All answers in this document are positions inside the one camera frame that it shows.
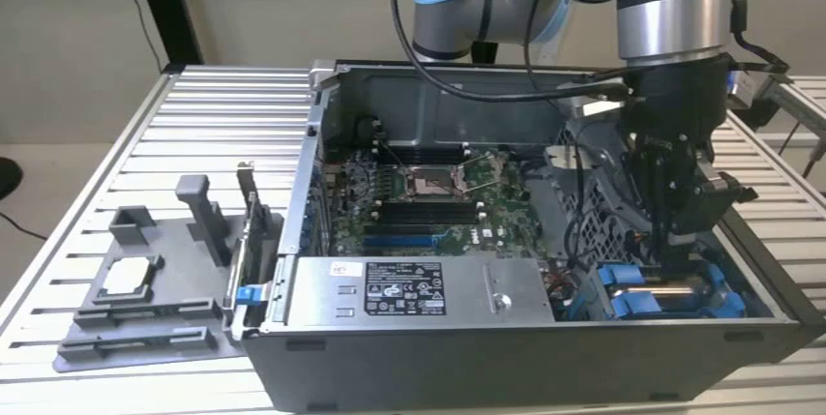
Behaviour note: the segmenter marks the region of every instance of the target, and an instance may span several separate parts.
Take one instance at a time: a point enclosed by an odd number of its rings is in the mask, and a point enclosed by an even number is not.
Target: aluminum table
[[[188,67],[160,78],[0,307],[0,413],[278,413],[247,358],[64,374],[52,370],[52,360],[108,249],[105,229],[120,205],[146,205],[156,219],[187,217],[174,192],[178,177],[206,173],[224,214],[242,213],[234,171],[239,161],[255,160],[262,200],[287,213],[308,74]],[[826,199],[733,116],[714,141],[715,167],[761,195],[737,210],[826,312]],[[737,371],[691,402],[472,411],[528,412],[822,415],[826,339],[781,364]]]

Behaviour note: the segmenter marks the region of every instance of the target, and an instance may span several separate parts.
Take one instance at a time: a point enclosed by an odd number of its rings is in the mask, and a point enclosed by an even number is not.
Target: motherboard
[[[520,163],[499,149],[378,143],[326,165],[334,255],[547,258]]]

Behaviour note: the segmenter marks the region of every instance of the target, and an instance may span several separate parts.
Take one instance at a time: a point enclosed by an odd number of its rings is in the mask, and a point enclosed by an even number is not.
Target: white sticker
[[[331,277],[360,277],[364,272],[362,262],[331,263]]]

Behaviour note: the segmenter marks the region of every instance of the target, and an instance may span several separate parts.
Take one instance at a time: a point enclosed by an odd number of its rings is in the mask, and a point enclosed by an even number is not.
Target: warning label
[[[368,315],[446,315],[442,263],[370,262],[364,288]]]

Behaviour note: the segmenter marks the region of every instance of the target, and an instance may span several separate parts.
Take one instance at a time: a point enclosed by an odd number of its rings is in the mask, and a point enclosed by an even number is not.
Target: robotic arm
[[[539,0],[531,40],[562,26],[567,0]],[[609,0],[581,0],[606,2]],[[420,60],[455,60],[474,41],[522,44],[531,0],[415,0],[412,50]],[[615,0],[622,81],[631,92],[617,120],[658,260],[687,251],[681,239],[714,227],[754,192],[711,168],[711,132],[726,120],[725,53],[730,0]]]

